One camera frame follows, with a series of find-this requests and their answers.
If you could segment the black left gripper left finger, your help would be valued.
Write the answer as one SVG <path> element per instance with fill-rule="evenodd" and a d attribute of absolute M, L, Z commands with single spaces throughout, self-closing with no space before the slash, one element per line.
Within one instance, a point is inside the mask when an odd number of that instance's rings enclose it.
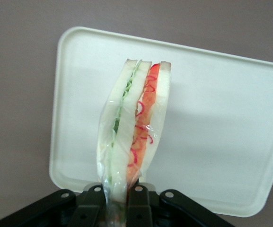
<path fill-rule="evenodd" d="M 71 217 L 72 227 L 104 225 L 105 194 L 102 185 L 94 185 L 77 197 L 78 205 Z"/>

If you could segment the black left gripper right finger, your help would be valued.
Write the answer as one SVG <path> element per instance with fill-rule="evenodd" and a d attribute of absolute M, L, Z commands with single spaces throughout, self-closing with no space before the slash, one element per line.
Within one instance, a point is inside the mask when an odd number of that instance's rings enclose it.
<path fill-rule="evenodd" d="M 149 191 L 143 185 L 135 185 L 130 189 L 126 213 L 126 226 L 153 226 Z"/>

